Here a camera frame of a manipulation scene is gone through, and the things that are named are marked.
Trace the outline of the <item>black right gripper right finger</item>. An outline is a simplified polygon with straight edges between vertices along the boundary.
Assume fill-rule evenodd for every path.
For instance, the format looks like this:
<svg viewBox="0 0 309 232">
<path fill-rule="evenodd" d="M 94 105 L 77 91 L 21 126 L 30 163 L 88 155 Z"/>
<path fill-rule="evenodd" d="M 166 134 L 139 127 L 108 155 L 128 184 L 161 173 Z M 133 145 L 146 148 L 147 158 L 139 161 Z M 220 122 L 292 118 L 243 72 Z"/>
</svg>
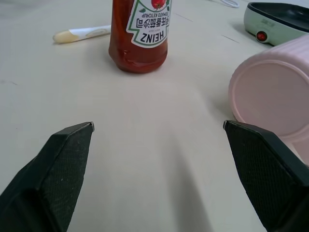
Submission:
<svg viewBox="0 0 309 232">
<path fill-rule="evenodd" d="M 274 133 L 226 120 L 239 179 L 267 232 L 309 232 L 309 167 Z"/>
</svg>

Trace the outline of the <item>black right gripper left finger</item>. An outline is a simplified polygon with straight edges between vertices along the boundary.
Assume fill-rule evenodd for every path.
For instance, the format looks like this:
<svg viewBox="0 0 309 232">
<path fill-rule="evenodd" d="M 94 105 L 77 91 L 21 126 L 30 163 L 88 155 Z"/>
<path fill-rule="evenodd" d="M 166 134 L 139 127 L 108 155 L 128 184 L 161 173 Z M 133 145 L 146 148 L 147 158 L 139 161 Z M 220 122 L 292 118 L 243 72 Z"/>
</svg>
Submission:
<svg viewBox="0 0 309 232">
<path fill-rule="evenodd" d="M 84 122 L 50 136 L 0 194 L 0 232 L 67 232 L 93 132 Z"/>
</svg>

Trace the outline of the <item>pink ribbed cup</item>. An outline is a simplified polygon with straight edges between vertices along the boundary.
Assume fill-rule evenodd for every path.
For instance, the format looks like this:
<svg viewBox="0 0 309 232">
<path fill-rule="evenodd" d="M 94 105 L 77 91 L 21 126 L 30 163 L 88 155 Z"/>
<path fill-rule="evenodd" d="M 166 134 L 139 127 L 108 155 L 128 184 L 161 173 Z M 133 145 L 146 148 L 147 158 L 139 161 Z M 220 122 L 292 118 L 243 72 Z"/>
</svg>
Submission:
<svg viewBox="0 0 309 232">
<path fill-rule="evenodd" d="M 237 121 L 275 133 L 309 166 L 309 35 L 242 62 L 228 98 Z"/>
</svg>

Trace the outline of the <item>white cream tube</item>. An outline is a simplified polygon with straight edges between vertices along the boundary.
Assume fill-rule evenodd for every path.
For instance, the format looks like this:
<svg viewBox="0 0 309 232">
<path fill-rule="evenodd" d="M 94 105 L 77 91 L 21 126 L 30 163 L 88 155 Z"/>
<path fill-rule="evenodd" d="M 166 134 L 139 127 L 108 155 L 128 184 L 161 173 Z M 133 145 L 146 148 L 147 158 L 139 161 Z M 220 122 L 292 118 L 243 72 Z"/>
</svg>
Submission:
<svg viewBox="0 0 309 232">
<path fill-rule="evenodd" d="M 110 32 L 111 32 L 111 25 L 92 27 L 92 28 L 68 29 L 61 32 L 57 32 L 53 36 L 53 41 L 56 44 L 67 44 L 97 36 L 108 35 L 110 34 Z"/>
</svg>

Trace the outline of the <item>pale green electric cooking pot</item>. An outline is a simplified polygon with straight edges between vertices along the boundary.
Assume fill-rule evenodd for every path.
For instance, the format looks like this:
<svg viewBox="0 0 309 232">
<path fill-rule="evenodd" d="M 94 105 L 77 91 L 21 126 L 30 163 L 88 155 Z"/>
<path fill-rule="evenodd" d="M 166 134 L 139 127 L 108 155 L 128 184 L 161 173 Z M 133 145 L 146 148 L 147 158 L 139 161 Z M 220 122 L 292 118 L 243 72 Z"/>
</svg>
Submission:
<svg viewBox="0 0 309 232">
<path fill-rule="evenodd" d="M 309 8 L 280 2 L 250 2 L 243 23 L 258 42 L 277 46 L 309 34 Z"/>
</svg>

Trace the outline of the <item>red Heinz ketchup bottle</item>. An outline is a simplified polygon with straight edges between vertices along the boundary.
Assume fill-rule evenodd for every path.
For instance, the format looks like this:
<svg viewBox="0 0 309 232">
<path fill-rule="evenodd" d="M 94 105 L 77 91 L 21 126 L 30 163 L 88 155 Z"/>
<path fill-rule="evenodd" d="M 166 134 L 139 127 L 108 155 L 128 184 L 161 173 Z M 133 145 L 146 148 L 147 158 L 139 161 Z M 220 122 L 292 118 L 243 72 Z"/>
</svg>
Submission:
<svg viewBox="0 0 309 232">
<path fill-rule="evenodd" d="M 168 54 L 172 0 L 113 0 L 109 55 L 132 73 L 158 69 Z"/>
</svg>

